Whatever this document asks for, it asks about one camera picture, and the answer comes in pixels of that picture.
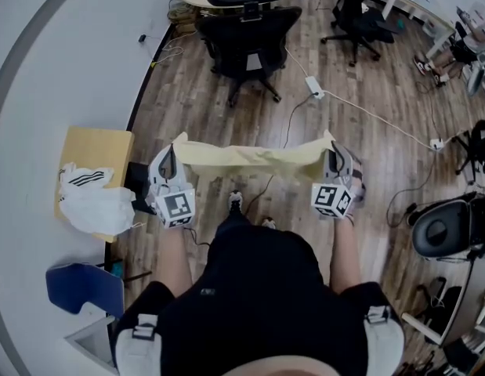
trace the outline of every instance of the power outlet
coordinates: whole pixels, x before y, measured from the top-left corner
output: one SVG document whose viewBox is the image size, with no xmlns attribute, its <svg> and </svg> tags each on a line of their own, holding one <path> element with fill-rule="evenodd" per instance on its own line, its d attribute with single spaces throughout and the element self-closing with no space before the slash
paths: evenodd
<svg viewBox="0 0 485 376">
<path fill-rule="evenodd" d="M 324 92 L 322 91 L 322 88 L 320 87 L 319 82 L 317 82 L 317 79 L 315 79 L 315 77 L 306 77 L 305 81 L 310 91 L 314 93 L 313 97 L 315 99 L 320 100 L 324 97 Z"/>
<path fill-rule="evenodd" d="M 434 149 L 434 150 L 441 150 L 442 148 L 444 148 L 444 142 L 441 138 L 439 139 L 431 139 L 430 140 L 430 146 Z"/>
</svg>

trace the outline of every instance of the black shirt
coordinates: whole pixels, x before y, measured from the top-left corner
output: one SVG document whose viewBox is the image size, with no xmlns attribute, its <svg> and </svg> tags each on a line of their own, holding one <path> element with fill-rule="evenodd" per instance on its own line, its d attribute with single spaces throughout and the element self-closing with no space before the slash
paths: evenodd
<svg viewBox="0 0 485 376">
<path fill-rule="evenodd" d="M 370 306 L 388 305 L 376 283 L 340 295 L 324 286 L 312 248 L 298 235 L 241 226 L 215 238 L 204 274 L 174 299 L 152 282 L 115 333 L 157 314 L 161 375 L 222 375 L 270 356 L 307 356 L 341 375 L 364 376 Z"/>
</svg>

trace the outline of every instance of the black office chair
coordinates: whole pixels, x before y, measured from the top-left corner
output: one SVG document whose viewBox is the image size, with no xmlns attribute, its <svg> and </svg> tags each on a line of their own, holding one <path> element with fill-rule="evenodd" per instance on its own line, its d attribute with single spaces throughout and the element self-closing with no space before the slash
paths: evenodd
<svg viewBox="0 0 485 376">
<path fill-rule="evenodd" d="M 373 55 L 373 60 L 378 61 L 382 56 L 369 42 L 379 40 L 384 43 L 394 43 L 393 35 L 397 30 L 385 23 L 382 12 L 371 8 L 362 13 L 362 2 L 364 0 L 338 0 L 333 8 L 335 21 L 331 26 L 339 26 L 346 34 L 328 36 L 320 41 L 326 44 L 328 41 L 351 41 L 353 43 L 353 61 L 349 63 L 355 67 L 357 63 L 357 50 L 359 45 L 366 47 Z"/>
<path fill-rule="evenodd" d="M 458 142 L 462 145 L 467 153 L 465 162 L 456 170 L 456 175 L 459 175 L 468 163 L 472 166 L 473 181 L 469 181 L 469 185 L 476 182 L 476 162 L 483 165 L 485 172 L 485 120 L 480 120 L 472 129 L 472 133 L 465 132 L 466 142 L 459 136 L 455 136 L 451 141 Z"/>
<path fill-rule="evenodd" d="M 229 16 L 208 16 L 196 23 L 215 65 L 211 71 L 234 80 L 228 104 L 236 103 L 237 92 L 250 79 L 259 80 L 281 101 L 268 77 L 283 68 L 287 59 L 285 37 L 301 16 L 299 7 L 261 11 L 259 4 L 275 0 L 208 0 L 215 6 L 244 5 L 244 12 Z"/>
</svg>

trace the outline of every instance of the person's arm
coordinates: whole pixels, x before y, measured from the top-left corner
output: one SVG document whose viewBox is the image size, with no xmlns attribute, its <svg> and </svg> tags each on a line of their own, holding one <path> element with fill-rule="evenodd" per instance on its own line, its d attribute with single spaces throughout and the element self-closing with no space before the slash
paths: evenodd
<svg viewBox="0 0 485 376">
<path fill-rule="evenodd" d="M 335 220 L 329 286 L 336 294 L 360 284 L 360 259 L 353 221 Z"/>
<path fill-rule="evenodd" d="M 460 14 L 460 19 L 465 23 L 465 25 L 469 28 L 470 32 L 472 32 L 472 36 L 478 42 L 485 42 L 485 33 L 482 29 L 474 27 L 472 21 L 470 20 L 468 15 L 465 13 Z"/>
<path fill-rule="evenodd" d="M 175 297 L 192 286 L 183 228 L 163 230 L 159 244 L 158 277 Z"/>
</svg>

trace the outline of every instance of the gray stripe on wall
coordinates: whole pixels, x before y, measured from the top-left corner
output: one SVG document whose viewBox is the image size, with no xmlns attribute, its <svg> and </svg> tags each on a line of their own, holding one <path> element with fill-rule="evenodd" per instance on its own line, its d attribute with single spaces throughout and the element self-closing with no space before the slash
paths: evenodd
<svg viewBox="0 0 485 376">
<path fill-rule="evenodd" d="M 16 77 L 24 57 L 28 54 L 30 47 L 35 39 L 40 35 L 42 29 L 49 22 L 56 11 L 65 3 L 66 0 L 46 0 L 38 9 L 28 25 L 23 29 L 20 36 L 11 48 L 9 55 L 6 57 L 0 68 L 0 112 L 9 93 L 11 84 Z M 24 365 L 16 347 L 10 338 L 7 327 L 5 326 L 2 314 L 0 313 L 0 344 L 2 345 L 9 360 L 16 368 L 17 373 L 21 376 L 30 376 L 30 372 Z"/>
</svg>

